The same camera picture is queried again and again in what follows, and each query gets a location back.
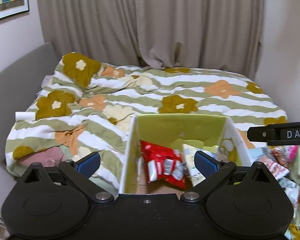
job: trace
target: white wall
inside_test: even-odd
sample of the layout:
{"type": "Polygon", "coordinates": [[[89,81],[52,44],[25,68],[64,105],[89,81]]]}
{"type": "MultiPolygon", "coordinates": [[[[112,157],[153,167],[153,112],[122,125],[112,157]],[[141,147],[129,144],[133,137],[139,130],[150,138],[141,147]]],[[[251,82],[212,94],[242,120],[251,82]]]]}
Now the white wall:
{"type": "Polygon", "coordinates": [[[300,121],[300,0],[265,0],[262,43],[256,82],[300,121]]]}
{"type": "MultiPolygon", "coordinates": [[[[29,13],[0,21],[0,71],[44,43],[37,0],[29,0],[29,13]]],[[[15,181],[0,166],[0,209],[15,181]]]]}
{"type": "Polygon", "coordinates": [[[37,0],[29,0],[29,9],[0,21],[0,71],[44,43],[37,0]]]}

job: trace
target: bed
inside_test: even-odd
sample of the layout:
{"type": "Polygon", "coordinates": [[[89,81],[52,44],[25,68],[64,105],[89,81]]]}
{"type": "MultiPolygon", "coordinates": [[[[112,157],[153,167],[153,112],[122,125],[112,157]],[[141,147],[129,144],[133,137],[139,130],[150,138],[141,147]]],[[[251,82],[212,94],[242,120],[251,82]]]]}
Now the bed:
{"type": "Polygon", "coordinates": [[[51,82],[32,104],[28,98],[27,111],[35,112],[36,120],[15,122],[7,137],[6,165],[14,176],[26,169],[20,160],[53,147],[75,161],[98,151],[102,164],[90,179],[118,189],[134,114],[226,115],[248,148],[265,145],[247,139],[249,127],[286,122],[285,112],[257,84],[236,73],[114,66],[75,52],[55,65],[51,82]]]}

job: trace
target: cardboard box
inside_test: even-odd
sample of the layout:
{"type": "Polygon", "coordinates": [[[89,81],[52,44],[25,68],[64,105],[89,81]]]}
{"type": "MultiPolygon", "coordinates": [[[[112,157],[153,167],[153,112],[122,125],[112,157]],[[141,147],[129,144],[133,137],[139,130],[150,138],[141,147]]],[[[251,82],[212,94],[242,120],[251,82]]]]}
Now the cardboard box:
{"type": "Polygon", "coordinates": [[[178,197],[187,189],[175,187],[164,180],[146,182],[144,165],[138,175],[138,160],[141,157],[139,140],[171,147],[176,139],[199,140],[205,146],[218,145],[219,153],[237,163],[251,166],[248,149],[234,127],[231,118],[206,114],[142,114],[134,117],[127,143],[127,161],[123,166],[119,194],[167,194],[178,197]]]}

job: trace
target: blue gripper pad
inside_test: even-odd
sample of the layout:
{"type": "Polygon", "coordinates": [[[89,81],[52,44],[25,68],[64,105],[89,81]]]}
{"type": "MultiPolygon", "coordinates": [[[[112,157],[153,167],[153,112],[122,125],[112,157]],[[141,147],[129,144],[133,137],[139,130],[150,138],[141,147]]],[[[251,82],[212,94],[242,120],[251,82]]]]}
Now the blue gripper pad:
{"type": "Polygon", "coordinates": [[[202,151],[197,151],[194,155],[194,166],[207,178],[220,168],[220,162],[202,151]]]}
{"type": "Polygon", "coordinates": [[[74,163],[74,168],[84,175],[86,178],[90,178],[100,167],[100,155],[98,152],[90,153],[74,163]]]}

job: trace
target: bed headboard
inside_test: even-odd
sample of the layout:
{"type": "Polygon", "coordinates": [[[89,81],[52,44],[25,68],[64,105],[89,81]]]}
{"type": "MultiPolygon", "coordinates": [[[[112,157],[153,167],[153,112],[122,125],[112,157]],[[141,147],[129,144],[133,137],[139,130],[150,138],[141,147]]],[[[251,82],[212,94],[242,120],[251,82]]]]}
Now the bed headboard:
{"type": "Polygon", "coordinates": [[[0,72],[0,164],[4,164],[7,136],[15,122],[15,112],[25,111],[46,75],[58,64],[50,42],[31,51],[0,72]]]}

